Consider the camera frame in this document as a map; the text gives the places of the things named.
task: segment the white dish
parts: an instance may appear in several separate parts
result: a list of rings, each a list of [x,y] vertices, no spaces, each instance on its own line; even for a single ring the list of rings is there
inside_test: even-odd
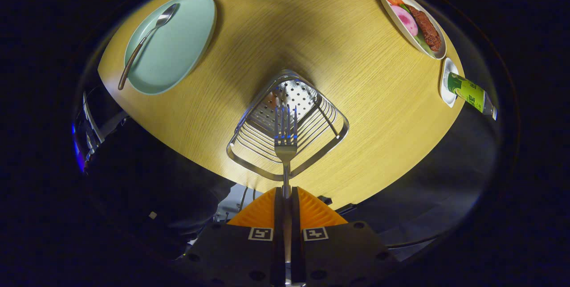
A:
[[[440,96],[442,100],[452,108],[456,103],[457,94],[450,92],[448,89],[448,76],[450,73],[460,74],[457,66],[453,61],[447,57],[444,61],[444,69],[441,72],[441,86],[440,86]]]
[[[426,52],[426,50],[424,50],[422,48],[422,46],[419,45],[418,41],[416,41],[415,38],[412,37],[412,35],[408,32],[405,25],[403,24],[402,20],[398,17],[398,15],[396,15],[396,13],[394,13],[393,9],[391,8],[391,4],[389,3],[389,1],[387,1],[387,0],[381,0],[381,1],[382,1],[382,6],[386,9],[386,11],[390,15],[390,18],[392,19],[392,21],[395,23],[395,25],[398,27],[398,29],[400,29],[401,33],[407,38],[407,40],[411,43],[411,45],[415,46],[415,48],[417,48],[420,52],[424,53],[425,55],[427,55],[433,59],[440,60],[440,59],[443,59],[445,57],[445,54],[448,51],[447,47],[446,47],[447,43],[446,43],[444,35],[441,32],[440,25],[430,15],[430,13],[428,13],[421,5],[416,3],[414,0],[402,0],[405,4],[411,5],[411,6],[415,7],[415,9],[426,13],[427,18],[431,21],[431,23],[433,24],[437,33],[440,35],[441,46],[437,52],[433,52],[435,56],[432,56],[428,52]]]

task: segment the fork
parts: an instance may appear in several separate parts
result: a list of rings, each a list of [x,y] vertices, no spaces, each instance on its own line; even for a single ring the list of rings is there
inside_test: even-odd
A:
[[[281,123],[279,123],[278,111],[281,111]],[[295,106],[293,118],[293,134],[291,134],[291,110],[281,106],[275,108],[275,154],[283,163],[283,197],[289,198],[291,187],[289,186],[289,172],[291,172],[291,160],[297,154],[297,106]]]

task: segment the wooden table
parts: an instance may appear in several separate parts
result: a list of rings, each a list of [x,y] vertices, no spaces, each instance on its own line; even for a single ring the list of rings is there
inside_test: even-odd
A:
[[[438,94],[442,60],[413,47],[379,0],[215,0],[218,20],[201,63],[156,96],[117,90],[130,36],[169,0],[151,0],[112,37],[98,66],[116,102],[160,141],[218,175],[261,192],[281,185],[226,155],[237,122],[281,68],[308,78],[350,122],[335,149],[291,180],[358,203],[397,180],[442,139],[461,110]],[[448,53],[463,75],[453,43]]]

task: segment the spoon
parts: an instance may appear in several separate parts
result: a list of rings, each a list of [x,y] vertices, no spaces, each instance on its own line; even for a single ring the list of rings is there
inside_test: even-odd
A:
[[[164,26],[168,21],[171,19],[172,15],[175,13],[175,10],[178,8],[179,3],[175,3],[170,5],[160,16],[159,19],[156,21],[156,25],[154,29],[148,31],[147,35],[143,37],[140,43],[137,45],[137,48],[134,49],[133,54],[130,56],[129,61],[126,62],[125,69],[122,70],[121,79],[118,82],[118,89],[122,90],[123,86],[125,86],[126,76],[129,74],[130,66],[133,65],[134,58],[137,57],[138,52],[140,51],[141,47],[143,47],[144,41],[146,41],[147,37],[150,35],[152,31],[158,29],[159,27]]]

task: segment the bottle label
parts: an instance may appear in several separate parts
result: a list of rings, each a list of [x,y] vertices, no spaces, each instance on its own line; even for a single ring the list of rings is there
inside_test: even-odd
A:
[[[483,113],[485,91],[477,84],[454,73],[448,76],[448,90],[457,94],[460,98],[474,106]]]

